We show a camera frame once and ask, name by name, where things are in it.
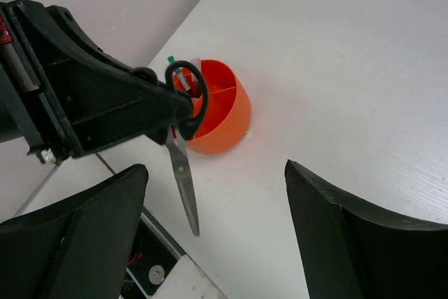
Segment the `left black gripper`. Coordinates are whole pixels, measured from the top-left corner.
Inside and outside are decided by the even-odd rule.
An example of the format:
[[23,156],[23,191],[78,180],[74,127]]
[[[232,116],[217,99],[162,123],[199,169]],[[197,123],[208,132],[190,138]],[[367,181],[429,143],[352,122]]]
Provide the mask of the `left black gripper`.
[[61,6],[1,3],[2,142],[23,137],[42,163],[61,162],[69,145],[85,155],[191,116],[186,97],[83,50],[73,25]]

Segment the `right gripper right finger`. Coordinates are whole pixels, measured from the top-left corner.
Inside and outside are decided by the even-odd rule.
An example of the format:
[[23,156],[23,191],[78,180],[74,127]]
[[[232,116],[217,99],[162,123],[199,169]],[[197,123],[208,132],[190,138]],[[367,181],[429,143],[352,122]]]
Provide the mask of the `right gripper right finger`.
[[446,298],[447,226],[377,206],[301,164],[286,191],[311,298]]

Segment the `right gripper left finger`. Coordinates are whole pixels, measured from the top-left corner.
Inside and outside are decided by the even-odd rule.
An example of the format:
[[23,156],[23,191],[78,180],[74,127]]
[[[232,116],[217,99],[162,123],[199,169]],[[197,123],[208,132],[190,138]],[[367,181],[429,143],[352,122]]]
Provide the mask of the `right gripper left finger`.
[[148,170],[137,164],[1,223],[2,298],[118,298]]

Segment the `green pen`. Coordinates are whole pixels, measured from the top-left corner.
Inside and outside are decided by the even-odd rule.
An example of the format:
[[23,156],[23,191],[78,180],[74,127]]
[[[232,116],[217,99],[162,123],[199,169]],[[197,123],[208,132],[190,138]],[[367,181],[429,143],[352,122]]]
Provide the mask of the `green pen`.
[[[176,60],[174,59],[174,57],[173,57],[172,55],[169,56],[169,57],[167,58],[167,60],[169,61],[170,64],[174,64],[174,63],[176,62]],[[189,86],[189,84],[188,84],[188,82],[187,82],[187,80],[186,80],[186,78],[185,78],[183,72],[182,72],[179,68],[176,68],[176,69],[174,70],[174,72],[175,72],[175,74],[177,75],[177,78],[178,78],[179,82],[181,83],[183,89],[184,89],[186,92],[190,92],[191,87]]]

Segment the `black handled scissors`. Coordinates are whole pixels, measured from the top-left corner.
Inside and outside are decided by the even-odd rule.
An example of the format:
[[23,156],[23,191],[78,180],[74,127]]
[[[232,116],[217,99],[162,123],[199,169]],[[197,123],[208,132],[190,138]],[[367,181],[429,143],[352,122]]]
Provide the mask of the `black handled scissors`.
[[[174,70],[179,68],[189,86],[190,92],[186,92],[179,82]],[[176,60],[170,64],[165,71],[165,81],[171,90],[176,94],[182,94],[191,102],[194,98],[201,98],[202,105],[199,113],[190,117],[182,123],[170,125],[164,132],[165,146],[170,155],[172,170],[178,191],[181,197],[183,208],[188,219],[192,234],[196,237],[200,235],[200,222],[197,210],[197,200],[193,176],[190,168],[187,153],[187,141],[193,139],[198,129],[202,125],[209,105],[209,89],[200,67],[185,60]]]

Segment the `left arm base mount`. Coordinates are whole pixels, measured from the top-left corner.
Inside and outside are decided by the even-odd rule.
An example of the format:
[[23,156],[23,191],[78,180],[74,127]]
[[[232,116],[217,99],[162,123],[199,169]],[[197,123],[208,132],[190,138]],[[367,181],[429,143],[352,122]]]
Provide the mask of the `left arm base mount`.
[[128,260],[121,298],[152,298],[185,251],[143,209]]

